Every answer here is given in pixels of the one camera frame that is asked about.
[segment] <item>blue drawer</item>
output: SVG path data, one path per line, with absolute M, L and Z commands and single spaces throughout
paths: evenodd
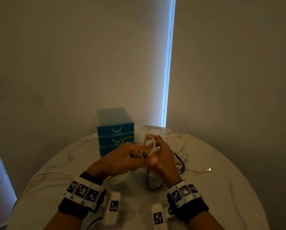
M 121 145 L 114 145 L 114 146 L 110 146 L 110 147 L 100 147 L 99 148 L 99 154 L 100 157 L 103 157 L 104 155 L 108 154 L 109 152 L 115 150 L 116 148 L 120 147 Z
M 98 137 L 98 143 L 100 147 L 107 147 L 107 146 L 111 146 L 114 144 L 121 144 L 123 139 L 129 136 L 134 137 L 134 132 L 131 132 L 129 134 L 123 134 L 123 135 L 119 134 L 119 135 L 109 136 L 109 137 Z M 134 138 L 128 138 L 124 140 L 124 142 L 133 142 L 133 141 L 134 141 Z
M 134 132 L 134 123 L 97 127 L 98 136 L 114 136 Z

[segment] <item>round table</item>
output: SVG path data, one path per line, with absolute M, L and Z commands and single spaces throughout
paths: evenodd
M 243 174 L 225 156 L 203 141 L 169 128 L 135 126 L 135 137 L 143 139 L 146 133 L 161 135 L 168 145 L 180 156 L 187 155 L 184 180 L 195 185 L 210 213 L 226 229 L 269 229 L 268 222 L 255 191 Z M 31 179 L 16 204 L 8 225 L 13 229 L 43 229 L 57 212 L 63 194 L 74 176 L 79 176 L 93 162 L 100 158 L 98 135 L 89 135 L 62 150 L 49 160 L 39 172 L 62 170 L 62 173 L 40 174 Z M 201 171 L 211 168 L 208 173 Z M 96 222 L 92 229 L 153 229 L 151 206 L 163 203 L 168 206 L 163 186 L 150 191 L 146 186 L 146 169 L 139 169 L 121 183 L 112 185 L 104 182 L 110 192 L 122 194 L 118 221 L 114 226 L 103 226 Z M 89 213 L 81 229 L 103 214 Z M 169 220 L 170 229 L 187 229 L 175 217 Z

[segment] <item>translucent organizer top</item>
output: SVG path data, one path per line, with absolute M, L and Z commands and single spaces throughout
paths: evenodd
M 97 110 L 97 118 L 99 127 L 133 123 L 124 107 Z

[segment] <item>blue plastic drawer unit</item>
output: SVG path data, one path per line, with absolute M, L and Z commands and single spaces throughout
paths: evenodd
M 98 110 L 97 118 L 100 156 L 119 147 L 126 137 L 134 136 L 134 122 L 125 108 Z M 134 138 L 128 138 L 124 142 L 127 141 L 133 142 Z

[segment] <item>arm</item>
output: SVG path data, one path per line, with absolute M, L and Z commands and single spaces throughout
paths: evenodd
M 117 176 L 141 167 L 152 167 L 158 163 L 156 156 L 142 159 L 131 158 L 130 155 L 138 150 L 146 154 L 150 153 L 146 147 L 141 147 L 133 143 L 124 143 L 116 150 L 93 163 L 86 172 L 96 178 L 105 180 L 109 176 Z M 44 230 L 80 230 L 82 222 L 83 220 L 81 219 L 57 211 Z
M 146 137 L 154 138 L 157 141 L 156 146 L 161 147 L 161 149 L 157 152 L 158 164 L 155 166 L 155 169 L 164 181 L 165 185 L 168 188 L 171 188 L 173 185 L 182 181 L 182 178 L 176 170 L 174 155 L 170 147 L 159 135 L 146 135 Z M 188 223 L 188 228 L 190 230 L 224 229 L 208 211 L 203 211 L 194 218 L 192 218 Z

